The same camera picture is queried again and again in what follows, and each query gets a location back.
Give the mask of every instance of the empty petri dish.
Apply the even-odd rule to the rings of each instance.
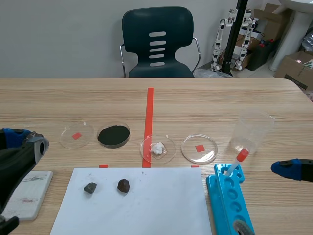
[[[186,159],[196,164],[207,164],[216,158],[217,145],[209,136],[192,134],[181,143],[181,152]]]
[[[102,126],[97,133],[99,143],[106,148],[120,148],[131,136],[129,126],[122,122],[110,122]]]
[[[151,152],[155,145],[162,146],[162,153]],[[153,164],[165,164],[176,155],[175,143],[168,136],[152,135],[144,139],[140,144],[142,158]]]
[[[93,137],[93,127],[85,122],[66,127],[60,137],[64,148],[76,149],[87,145]]]

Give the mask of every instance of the clear plastic lid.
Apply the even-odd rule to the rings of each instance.
[[[195,164],[207,164],[216,158],[217,145],[209,136],[192,134],[181,143],[181,151],[186,159]]]
[[[165,164],[175,157],[176,147],[167,135],[152,135],[141,142],[140,153],[150,163]]]
[[[85,122],[65,128],[60,137],[64,148],[76,149],[87,145],[93,137],[93,127]]]

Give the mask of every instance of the sink pedestal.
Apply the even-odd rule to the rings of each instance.
[[[270,70],[276,71],[285,55],[290,55],[298,51],[312,19],[313,14],[311,13],[295,12],[294,20],[288,33],[285,35],[269,66]]]

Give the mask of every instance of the black pole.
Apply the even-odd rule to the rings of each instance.
[[[231,75],[230,73],[231,58],[233,57],[234,49],[235,49],[236,42],[237,42],[237,37],[241,29],[247,3],[248,3],[248,0],[238,0],[237,2],[236,8],[238,10],[238,13],[236,17],[236,22],[233,24],[230,30],[227,47],[225,50],[225,56],[223,59],[223,64],[222,64],[222,69],[221,69],[221,72],[227,73],[229,75]]]

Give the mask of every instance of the plastic cup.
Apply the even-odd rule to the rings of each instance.
[[[230,143],[237,150],[247,149],[255,153],[269,130],[274,126],[275,119],[257,109],[246,109],[240,112],[238,122]]]

